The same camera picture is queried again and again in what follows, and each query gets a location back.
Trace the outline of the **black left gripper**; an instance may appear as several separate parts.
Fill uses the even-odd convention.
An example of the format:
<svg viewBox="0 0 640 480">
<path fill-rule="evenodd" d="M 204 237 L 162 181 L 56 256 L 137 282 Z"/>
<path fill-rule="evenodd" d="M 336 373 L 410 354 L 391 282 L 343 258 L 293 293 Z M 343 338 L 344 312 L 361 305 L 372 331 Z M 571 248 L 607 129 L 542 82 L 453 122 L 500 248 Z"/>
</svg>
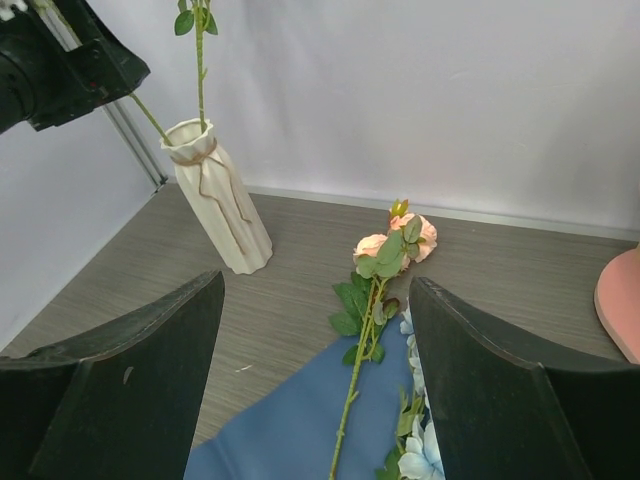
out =
<svg viewBox="0 0 640 480">
<path fill-rule="evenodd" d="M 61 126 L 133 93 L 150 74 L 86 1 L 54 1 L 65 49 L 30 1 L 1 3 L 1 131 Z"/>
</svg>

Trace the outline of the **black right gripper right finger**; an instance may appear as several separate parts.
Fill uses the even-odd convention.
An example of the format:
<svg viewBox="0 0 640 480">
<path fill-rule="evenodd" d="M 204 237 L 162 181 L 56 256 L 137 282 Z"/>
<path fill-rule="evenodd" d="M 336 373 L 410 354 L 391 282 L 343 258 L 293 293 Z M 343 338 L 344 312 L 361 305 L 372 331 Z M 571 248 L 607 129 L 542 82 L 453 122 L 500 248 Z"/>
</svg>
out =
<svg viewBox="0 0 640 480">
<path fill-rule="evenodd" d="M 635 479 L 639 368 L 410 285 L 431 417 L 449 479 Z"/>
</svg>

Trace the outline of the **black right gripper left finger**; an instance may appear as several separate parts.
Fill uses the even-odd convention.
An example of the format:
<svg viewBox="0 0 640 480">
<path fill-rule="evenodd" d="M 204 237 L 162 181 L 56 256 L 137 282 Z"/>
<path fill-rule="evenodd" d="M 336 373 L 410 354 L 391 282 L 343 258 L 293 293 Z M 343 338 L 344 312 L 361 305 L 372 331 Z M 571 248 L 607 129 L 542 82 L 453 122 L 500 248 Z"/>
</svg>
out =
<svg viewBox="0 0 640 480">
<path fill-rule="evenodd" d="M 5 479 L 180 479 L 225 296 L 218 271 L 1 361 Z"/>
</svg>

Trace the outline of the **pale blue hydrangea flowers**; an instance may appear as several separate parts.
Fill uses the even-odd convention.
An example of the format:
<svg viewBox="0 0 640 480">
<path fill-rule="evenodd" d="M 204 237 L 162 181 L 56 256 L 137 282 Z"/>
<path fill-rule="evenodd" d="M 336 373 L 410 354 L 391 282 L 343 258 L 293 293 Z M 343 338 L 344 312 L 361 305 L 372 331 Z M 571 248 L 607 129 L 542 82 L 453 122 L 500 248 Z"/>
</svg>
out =
<svg viewBox="0 0 640 480">
<path fill-rule="evenodd" d="M 444 479 L 444 467 L 427 396 L 410 308 L 401 314 L 400 332 L 406 337 L 407 363 L 413 380 L 411 394 L 401 390 L 395 444 L 376 479 Z"/>
</svg>

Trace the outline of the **single pink rose stem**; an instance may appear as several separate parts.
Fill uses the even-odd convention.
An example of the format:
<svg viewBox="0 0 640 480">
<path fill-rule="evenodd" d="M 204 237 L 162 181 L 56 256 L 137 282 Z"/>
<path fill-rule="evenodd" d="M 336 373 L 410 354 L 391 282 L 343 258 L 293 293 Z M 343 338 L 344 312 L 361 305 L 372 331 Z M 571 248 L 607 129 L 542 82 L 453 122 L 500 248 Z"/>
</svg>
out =
<svg viewBox="0 0 640 480">
<path fill-rule="evenodd" d="M 204 105 L 204 80 L 207 68 L 204 65 L 204 37 L 217 36 L 218 26 L 210 0 L 178 0 L 178 15 L 174 21 L 174 35 L 184 36 L 194 31 L 196 44 L 197 95 L 200 132 L 207 129 Z"/>
</svg>

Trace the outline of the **peach rose stem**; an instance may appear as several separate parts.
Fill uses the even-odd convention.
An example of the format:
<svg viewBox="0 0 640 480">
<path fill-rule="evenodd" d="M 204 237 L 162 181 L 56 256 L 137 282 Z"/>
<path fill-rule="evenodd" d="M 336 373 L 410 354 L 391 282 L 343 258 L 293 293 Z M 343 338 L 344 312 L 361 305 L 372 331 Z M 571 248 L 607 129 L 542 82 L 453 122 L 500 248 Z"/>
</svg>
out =
<svg viewBox="0 0 640 480">
<path fill-rule="evenodd" d="M 337 283 L 334 293 L 342 310 L 329 316 L 331 327 L 357 342 L 343 356 L 352 368 L 328 477 L 335 479 L 346 436 L 349 413 L 359 392 L 364 363 L 384 360 L 380 339 L 387 324 L 399 312 L 399 300 L 388 295 L 388 284 L 411 264 L 425 260 L 437 246 L 437 230 L 425 217 L 410 211 L 407 199 L 395 200 L 388 212 L 387 230 L 361 238 L 353 249 L 355 270 L 348 283 Z"/>
</svg>

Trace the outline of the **blue wrapping paper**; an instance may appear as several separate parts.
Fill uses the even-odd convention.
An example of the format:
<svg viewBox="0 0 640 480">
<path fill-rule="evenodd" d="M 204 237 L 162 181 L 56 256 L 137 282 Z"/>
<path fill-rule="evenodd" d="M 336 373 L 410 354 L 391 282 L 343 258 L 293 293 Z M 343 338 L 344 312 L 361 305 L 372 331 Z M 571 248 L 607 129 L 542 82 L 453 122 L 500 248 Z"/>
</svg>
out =
<svg viewBox="0 0 640 480">
<path fill-rule="evenodd" d="M 382 336 L 382 363 L 362 367 L 338 465 L 339 479 L 376 479 L 395 444 L 401 390 L 411 394 L 401 315 Z M 340 339 L 190 454 L 188 479 L 328 477 L 351 369 Z"/>
</svg>

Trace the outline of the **two-bloom pink rose stem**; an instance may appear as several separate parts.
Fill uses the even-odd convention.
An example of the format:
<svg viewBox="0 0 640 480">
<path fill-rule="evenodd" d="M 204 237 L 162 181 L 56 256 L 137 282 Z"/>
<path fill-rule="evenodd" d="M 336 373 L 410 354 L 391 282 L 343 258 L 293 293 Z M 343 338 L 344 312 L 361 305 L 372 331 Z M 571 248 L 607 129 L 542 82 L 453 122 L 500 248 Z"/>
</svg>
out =
<svg viewBox="0 0 640 480">
<path fill-rule="evenodd" d="M 146 119 L 150 122 L 150 124 L 153 126 L 153 128 L 156 130 L 156 132 L 160 135 L 160 137 L 164 141 L 164 143 L 167 146 L 172 146 L 173 143 L 171 142 L 171 140 L 167 136 L 165 130 L 161 127 L 159 122 L 156 120 L 155 116 L 147 108 L 147 106 L 144 104 L 144 102 L 135 93 L 130 93 L 129 97 L 138 106 L 138 108 L 141 110 L 141 112 L 146 117 Z"/>
</svg>

